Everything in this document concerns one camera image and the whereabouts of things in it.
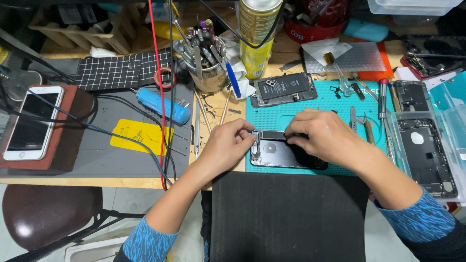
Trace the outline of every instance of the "left hand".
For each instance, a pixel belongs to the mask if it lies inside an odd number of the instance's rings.
[[[205,167],[209,179],[232,168],[251,148],[257,136],[249,135],[248,130],[254,130],[254,125],[241,118],[213,128],[195,161]]]

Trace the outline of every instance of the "bubble wrap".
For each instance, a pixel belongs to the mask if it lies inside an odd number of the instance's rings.
[[[349,44],[353,48],[335,60],[342,72],[386,70],[375,42]],[[304,51],[304,61],[308,73],[336,72],[334,65],[322,66],[306,51]]]

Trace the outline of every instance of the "hand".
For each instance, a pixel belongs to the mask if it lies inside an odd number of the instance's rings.
[[[295,136],[288,139],[289,144],[298,145],[309,155],[353,171],[358,163],[364,162],[364,156],[377,150],[331,111],[307,108],[297,113],[285,135],[292,133],[308,134],[309,139]]]
[[[213,128],[196,160],[209,171],[209,179],[232,168],[251,148],[257,136],[249,135],[248,130],[254,130],[253,124],[241,118]]]

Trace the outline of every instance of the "blue pry tool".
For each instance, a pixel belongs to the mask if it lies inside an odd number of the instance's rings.
[[[228,77],[230,78],[230,82],[232,83],[232,87],[236,94],[236,97],[240,98],[241,97],[240,86],[238,86],[238,81],[236,81],[236,77],[234,76],[233,68],[230,65],[230,62],[226,62],[226,71],[228,73]]]
[[[136,93],[136,98],[141,101],[145,106],[148,106],[155,110],[159,115],[162,115],[162,98],[156,92],[150,91],[145,87],[139,88]],[[164,99],[165,103],[165,116],[170,118],[170,99]],[[178,124],[186,124],[191,117],[191,110],[187,107],[175,103],[173,104],[173,117],[172,120]]]

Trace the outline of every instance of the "teal silicone repair mat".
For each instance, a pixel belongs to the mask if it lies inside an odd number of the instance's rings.
[[[374,81],[366,81],[366,85],[378,95],[378,85]],[[248,97],[246,101],[246,120],[251,122],[258,130],[285,130],[291,119],[296,113],[302,111],[305,108],[317,109],[319,106],[320,110],[335,110],[338,112],[338,116],[342,118],[345,123],[350,124],[350,107],[356,107],[356,117],[363,117],[364,113],[367,115],[367,119],[374,122],[372,132],[374,133],[374,139],[376,146],[386,150],[385,135],[380,133],[380,120],[378,119],[378,104],[377,102],[367,93],[367,91],[359,85],[361,90],[364,92],[366,99],[364,101],[359,100],[356,94],[350,97],[344,97],[338,99],[335,96],[335,92],[330,91],[330,86],[338,87],[338,81],[314,81],[315,89],[317,90],[317,99],[307,100],[296,103],[287,103],[277,106],[270,106],[264,108],[253,108],[251,106],[251,100]],[[387,90],[387,109],[390,112],[394,112],[393,103],[391,102],[390,92]],[[364,126],[357,124],[357,134],[366,139],[366,132]],[[339,167],[334,164],[329,164],[327,170],[312,170],[304,168],[286,168],[286,167],[269,167],[269,166],[255,166],[251,164],[250,152],[246,154],[246,171],[247,172],[264,172],[264,173],[292,173],[292,174],[332,174],[332,175],[354,175],[353,172]]]

